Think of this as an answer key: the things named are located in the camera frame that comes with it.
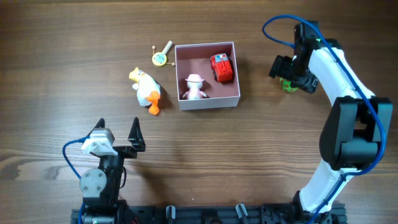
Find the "pink hat doll figure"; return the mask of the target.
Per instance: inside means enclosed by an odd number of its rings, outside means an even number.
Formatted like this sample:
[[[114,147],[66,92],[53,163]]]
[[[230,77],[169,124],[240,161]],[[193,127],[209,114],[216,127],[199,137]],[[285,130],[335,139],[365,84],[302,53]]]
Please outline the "pink hat doll figure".
[[[188,91],[182,95],[183,99],[198,100],[208,98],[208,95],[201,91],[205,80],[199,74],[189,74],[185,81],[187,82]]]

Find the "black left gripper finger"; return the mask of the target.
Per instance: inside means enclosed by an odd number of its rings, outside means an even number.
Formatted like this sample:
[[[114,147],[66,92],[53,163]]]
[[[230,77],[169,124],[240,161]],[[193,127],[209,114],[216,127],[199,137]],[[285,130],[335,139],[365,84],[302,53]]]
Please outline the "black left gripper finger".
[[[104,128],[105,127],[105,120],[104,118],[100,118],[94,128],[88,133],[90,135],[95,129]]]
[[[144,152],[146,150],[146,144],[141,133],[141,127],[139,124],[139,118],[135,117],[131,126],[131,130],[129,132],[129,136],[127,139],[132,147],[137,152]]]

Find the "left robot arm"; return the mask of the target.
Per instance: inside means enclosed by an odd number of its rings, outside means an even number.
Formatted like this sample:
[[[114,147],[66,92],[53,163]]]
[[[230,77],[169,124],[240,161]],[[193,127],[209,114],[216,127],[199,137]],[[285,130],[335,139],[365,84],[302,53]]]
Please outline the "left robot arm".
[[[137,223],[134,212],[127,202],[119,198],[119,191],[126,182],[126,159],[135,159],[144,152],[146,144],[141,133],[139,119],[134,118],[127,140],[129,146],[114,146],[114,136],[101,118],[83,140],[85,154],[99,158],[97,168],[89,169],[80,177],[83,193],[77,223]]]

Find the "red toy car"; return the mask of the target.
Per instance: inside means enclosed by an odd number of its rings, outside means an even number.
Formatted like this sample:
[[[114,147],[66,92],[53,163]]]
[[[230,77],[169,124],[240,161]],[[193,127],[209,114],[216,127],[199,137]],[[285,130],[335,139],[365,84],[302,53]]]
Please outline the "red toy car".
[[[233,69],[225,53],[212,55],[210,58],[213,78],[216,82],[230,82],[233,79]]]

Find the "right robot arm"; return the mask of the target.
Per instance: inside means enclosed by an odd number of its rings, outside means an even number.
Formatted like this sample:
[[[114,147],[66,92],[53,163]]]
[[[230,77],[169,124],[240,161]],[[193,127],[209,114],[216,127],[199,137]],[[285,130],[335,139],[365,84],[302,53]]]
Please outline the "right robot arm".
[[[318,22],[297,24],[294,41],[294,56],[277,56],[269,75],[279,77],[285,91],[314,93],[322,85],[331,103],[319,140],[322,159],[308,184],[295,194],[291,211],[296,222],[320,222],[344,186],[381,160],[392,103],[359,81],[341,45],[323,38]]]

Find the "green patterned ball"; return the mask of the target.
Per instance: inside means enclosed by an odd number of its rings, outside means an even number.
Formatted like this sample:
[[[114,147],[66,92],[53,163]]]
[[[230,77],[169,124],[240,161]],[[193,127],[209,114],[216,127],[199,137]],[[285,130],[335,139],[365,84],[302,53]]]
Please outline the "green patterned ball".
[[[298,89],[297,87],[292,87],[291,81],[284,78],[280,78],[279,85],[281,86],[281,89],[287,93],[295,92]]]

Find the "wooden rattle drum toy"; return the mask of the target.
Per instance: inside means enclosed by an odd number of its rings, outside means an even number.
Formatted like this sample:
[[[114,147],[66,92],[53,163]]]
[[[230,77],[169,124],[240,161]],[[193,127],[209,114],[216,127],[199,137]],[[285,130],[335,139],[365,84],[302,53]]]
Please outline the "wooden rattle drum toy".
[[[152,63],[155,66],[158,67],[163,67],[164,65],[171,65],[171,66],[175,66],[175,62],[168,62],[168,58],[167,58],[167,54],[170,51],[170,49],[173,46],[173,42],[170,40],[167,42],[167,44],[165,45],[165,47],[163,48],[163,50],[161,52],[156,52],[156,46],[152,46]]]

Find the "white plush duck toy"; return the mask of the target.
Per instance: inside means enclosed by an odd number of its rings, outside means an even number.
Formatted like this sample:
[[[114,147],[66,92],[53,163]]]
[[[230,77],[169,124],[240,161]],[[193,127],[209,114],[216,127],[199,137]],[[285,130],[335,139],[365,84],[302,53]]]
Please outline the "white plush duck toy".
[[[132,88],[137,91],[137,100],[142,107],[149,108],[149,113],[159,114],[160,85],[147,73],[136,67],[129,79],[134,82]]]

